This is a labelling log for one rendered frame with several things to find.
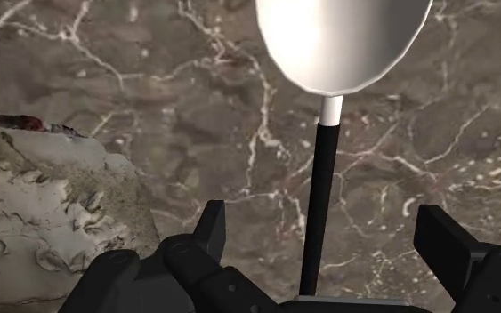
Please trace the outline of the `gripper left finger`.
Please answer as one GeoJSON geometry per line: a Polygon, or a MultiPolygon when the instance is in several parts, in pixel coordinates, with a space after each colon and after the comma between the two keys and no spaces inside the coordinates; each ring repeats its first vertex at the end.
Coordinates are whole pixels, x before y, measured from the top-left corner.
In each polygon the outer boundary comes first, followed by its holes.
{"type": "Polygon", "coordinates": [[[220,264],[225,203],[210,200],[190,234],[165,238],[155,253],[97,256],[58,313],[279,313],[278,305],[234,267],[220,264]]]}

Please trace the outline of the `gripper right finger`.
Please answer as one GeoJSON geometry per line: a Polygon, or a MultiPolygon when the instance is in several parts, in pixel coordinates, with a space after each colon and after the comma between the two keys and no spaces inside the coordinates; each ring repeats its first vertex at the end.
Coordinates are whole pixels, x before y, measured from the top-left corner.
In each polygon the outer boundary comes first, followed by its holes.
{"type": "Polygon", "coordinates": [[[455,302],[451,313],[501,313],[501,245],[477,240],[437,205],[420,205],[414,247],[455,302]]]}

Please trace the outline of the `pale crusty bread loaf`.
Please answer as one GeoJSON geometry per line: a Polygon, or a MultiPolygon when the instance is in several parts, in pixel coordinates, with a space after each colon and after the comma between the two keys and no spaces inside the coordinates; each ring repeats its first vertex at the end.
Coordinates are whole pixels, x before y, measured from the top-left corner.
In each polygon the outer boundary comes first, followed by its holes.
{"type": "Polygon", "coordinates": [[[64,125],[0,115],[0,313],[56,313],[98,254],[145,257],[158,241],[125,156],[64,125]]]}

